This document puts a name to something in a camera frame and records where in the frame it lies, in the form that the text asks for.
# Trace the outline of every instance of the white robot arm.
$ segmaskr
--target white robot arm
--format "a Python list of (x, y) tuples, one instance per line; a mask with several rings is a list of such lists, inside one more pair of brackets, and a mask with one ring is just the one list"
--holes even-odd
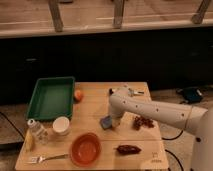
[(190, 171), (213, 170), (213, 109), (137, 100), (131, 97), (131, 91), (124, 86), (109, 97), (112, 127), (117, 127), (128, 111), (185, 130), (195, 135)]

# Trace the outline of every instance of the plastic tray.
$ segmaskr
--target plastic tray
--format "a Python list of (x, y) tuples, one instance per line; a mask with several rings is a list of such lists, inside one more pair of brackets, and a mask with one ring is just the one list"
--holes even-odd
[(50, 121), (72, 116), (74, 77), (38, 79), (30, 100), (27, 119)]

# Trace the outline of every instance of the wooden table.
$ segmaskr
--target wooden table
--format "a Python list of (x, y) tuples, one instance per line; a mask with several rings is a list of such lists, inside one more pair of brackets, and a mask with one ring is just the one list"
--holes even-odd
[[(163, 141), (157, 122), (154, 128), (141, 128), (139, 131), (132, 129), (133, 114), (125, 113), (121, 125), (115, 130), (103, 130), (99, 125), (100, 118), (107, 115), (108, 90), (117, 88), (124, 83), (76, 83), (76, 88), (84, 92), (84, 99), (74, 104), (71, 120), (71, 131), (67, 136), (57, 136), (51, 129), (51, 123), (46, 123), (50, 133), (50, 141), (46, 146), (36, 143), (35, 149), (26, 152), (23, 145), (17, 163), (16, 170), (85, 170), (75, 166), (71, 160), (50, 160), (40, 164), (27, 164), (29, 156), (54, 156), (66, 154), (73, 140), (86, 132), (93, 132), (101, 140), (102, 152), (98, 161), (89, 170), (146, 170), (167, 169)], [(137, 96), (141, 100), (151, 100), (146, 83), (128, 83), (133, 89), (144, 91), (143, 96)], [(121, 144), (137, 145), (142, 149), (140, 154), (119, 156), (114, 148)]]

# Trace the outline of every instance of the small bottle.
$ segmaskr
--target small bottle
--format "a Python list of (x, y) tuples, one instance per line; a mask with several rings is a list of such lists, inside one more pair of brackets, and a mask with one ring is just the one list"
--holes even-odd
[(44, 126), (39, 121), (35, 121), (34, 119), (29, 119), (27, 124), (35, 140), (43, 145), (47, 144), (48, 133)]

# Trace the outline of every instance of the terracotta bowl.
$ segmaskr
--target terracotta bowl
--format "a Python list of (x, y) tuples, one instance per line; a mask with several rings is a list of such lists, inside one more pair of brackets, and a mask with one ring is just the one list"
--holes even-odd
[(79, 136), (71, 145), (70, 158), (80, 167), (89, 167), (98, 159), (101, 153), (101, 143), (94, 133)]

